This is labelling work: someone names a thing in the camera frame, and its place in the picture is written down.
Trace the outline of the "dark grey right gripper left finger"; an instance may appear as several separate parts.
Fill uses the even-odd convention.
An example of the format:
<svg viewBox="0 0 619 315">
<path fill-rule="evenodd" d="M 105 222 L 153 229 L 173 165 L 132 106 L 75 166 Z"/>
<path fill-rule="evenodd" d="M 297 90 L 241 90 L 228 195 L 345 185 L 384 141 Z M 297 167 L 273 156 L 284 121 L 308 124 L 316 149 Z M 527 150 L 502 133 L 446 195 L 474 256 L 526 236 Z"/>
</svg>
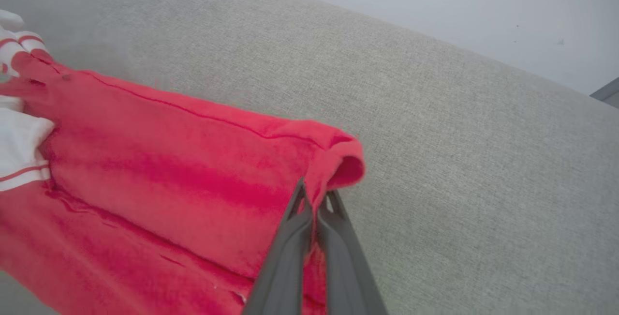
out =
<svg viewBox="0 0 619 315">
<path fill-rule="evenodd" d="M 242 315 L 301 315 L 303 265 L 311 244 L 312 208 L 300 178 Z"/>
</svg>

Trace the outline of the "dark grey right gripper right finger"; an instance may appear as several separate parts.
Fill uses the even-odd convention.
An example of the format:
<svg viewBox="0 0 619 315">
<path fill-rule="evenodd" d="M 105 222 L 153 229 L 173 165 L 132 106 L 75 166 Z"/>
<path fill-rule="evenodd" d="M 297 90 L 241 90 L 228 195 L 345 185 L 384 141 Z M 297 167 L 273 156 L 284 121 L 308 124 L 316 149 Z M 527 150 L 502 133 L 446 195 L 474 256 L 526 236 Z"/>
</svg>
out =
<svg viewBox="0 0 619 315">
<path fill-rule="evenodd" d="M 317 230 L 326 257 L 327 315 L 388 315 L 336 190 L 327 192 L 318 208 Z"/>
</svg>

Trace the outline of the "grey baseboard strip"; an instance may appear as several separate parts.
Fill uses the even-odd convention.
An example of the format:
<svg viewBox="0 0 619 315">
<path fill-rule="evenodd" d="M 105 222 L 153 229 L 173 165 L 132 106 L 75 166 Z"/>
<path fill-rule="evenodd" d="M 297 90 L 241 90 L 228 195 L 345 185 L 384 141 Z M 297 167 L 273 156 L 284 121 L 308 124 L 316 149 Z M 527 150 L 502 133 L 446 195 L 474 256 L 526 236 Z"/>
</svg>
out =
<svg viewBox="0 0 619 315">
<path fill-rule="evenodd" d="M 619 77 L 593 92 L 590 97 L 612 107 L 619 108 Z"/>
</svg>

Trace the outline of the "red white basketball jersey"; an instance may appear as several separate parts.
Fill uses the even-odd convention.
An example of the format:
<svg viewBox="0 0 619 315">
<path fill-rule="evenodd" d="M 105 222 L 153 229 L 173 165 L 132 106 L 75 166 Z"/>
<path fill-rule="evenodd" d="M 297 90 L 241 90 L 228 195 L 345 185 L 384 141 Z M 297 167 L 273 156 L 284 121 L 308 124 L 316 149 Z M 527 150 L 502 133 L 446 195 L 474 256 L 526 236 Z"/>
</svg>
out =
<svg viewBox="0 0 619 315">
<path fill-rule="evenodd" d="M 0 271 L 62 315 L 242 315 L 303 178 L 301 315 L 327 315 L 317 211 L 358 139 L 73 70 L 23 23 L 0 9 Z"/>
</svg>

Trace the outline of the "grey fabric sofa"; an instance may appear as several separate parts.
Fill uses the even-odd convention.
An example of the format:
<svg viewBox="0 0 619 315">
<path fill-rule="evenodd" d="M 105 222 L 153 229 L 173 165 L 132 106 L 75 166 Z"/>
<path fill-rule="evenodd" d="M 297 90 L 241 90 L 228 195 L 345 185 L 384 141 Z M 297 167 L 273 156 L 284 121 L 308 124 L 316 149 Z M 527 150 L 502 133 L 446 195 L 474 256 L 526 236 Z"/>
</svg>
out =
<svg viewBox="0 0 619 315">
<path fill-rule="evenodd" d="M 316 0 L 0 0 L 62 63 L 360 138 L 390 315 L 619 315 L 619 109 Z"/>
</svg>

